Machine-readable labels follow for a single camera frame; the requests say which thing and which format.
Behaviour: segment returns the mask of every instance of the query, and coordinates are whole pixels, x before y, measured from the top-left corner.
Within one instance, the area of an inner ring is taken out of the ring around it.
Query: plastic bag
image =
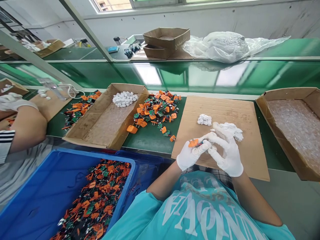
[[[261,52],[263,49],[283,43],[290,37],[279,39],[245,38],[234,32],[212,32],[204,38],[191,36],[183,50],[195,58],[212,59],[234,63],[242,58]]]

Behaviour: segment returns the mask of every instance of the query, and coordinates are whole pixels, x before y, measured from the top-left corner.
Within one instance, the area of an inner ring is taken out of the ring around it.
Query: white cable
[[[72,96],[70,95],[71,86],[68,86],[68,85],[67,85],[67,86],[59,86],[59,87],[56,87],[56,88],[63,88],[63,87],[68,87],[67,93],[68,93],[69,97],[71,97],[71,98],[73,98],[73,99],[80,99],[80,98],[81,98],[81,97],[79,97],[79,98],[72,97]]]

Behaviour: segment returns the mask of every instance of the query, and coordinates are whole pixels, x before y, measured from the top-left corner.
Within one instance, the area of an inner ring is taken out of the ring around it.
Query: striped sleeve
[[[5,163],[15,131],[0,131],[0,164]]]

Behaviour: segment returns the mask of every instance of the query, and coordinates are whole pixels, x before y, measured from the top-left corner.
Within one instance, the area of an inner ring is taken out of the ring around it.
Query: blue plastic bin
[[[1,212],[0,239],[48,240],[54,236],[61,228],[57,223],[66,209],[72,207],[72,202],[87,185],[85,176],[88,175],[88,169],[98,165],[100,159],[131,164],[109,230],[122,216],[124,209],[128,209],[127,204],[131,204],[132,196],[137,194],[131,188],[141,180],[150,182],[154,179],[160,162],[60,148],[46,157]]]
[[[125,204],[122,205],[122,209],[120,210],[120,215],[122,216],[128,210],[134,198],[139,193],[146,190],[151,183],[156,180],[160,164],[165,160],[160,156],[134,153],[130,151],[118,151],[115,155],[131,158],[140,163],[139,171],[135,173],[136,175],[133,177],[134,181],[131,181],[131,185],[129,186],[131,190],[126,197]]]

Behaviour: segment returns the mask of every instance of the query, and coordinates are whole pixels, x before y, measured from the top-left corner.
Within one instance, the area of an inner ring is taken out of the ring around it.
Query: hand
[[[200,155],[211,147],[211,143],[208,140],[203,140],[203,144],[199,147],[189,148],[188,145],[189,141],[186,141],[180,154],[177,156],[177,164],[182,171],[193,166]]]
[[[0,103],[0,110],[1,111],[16,111],[17,112],[18,108],[22,107],[22,106],[30,106],[30,107],[33,107],[33,108],[39,110],[37,105],[35,105],[33,102],[23,100],[23,99],[20,99],[15,102]]]
[[[8,93],[0,96],[0,103],[11,103],[22,99],[22,95],[16,93]]]
[[[213,123],[214,132],[210,132],[203,136],[211,143],[220,145],[224,151],[223,156],[217,152],[217,148],[212,146],[208,149],[208,153],[217,162],[219,168],[229,174],[230,177],[239,177],[243,173],[243,165],[240,160],[238,145],[234,137],[228,131],[222,129],[217,122]]]

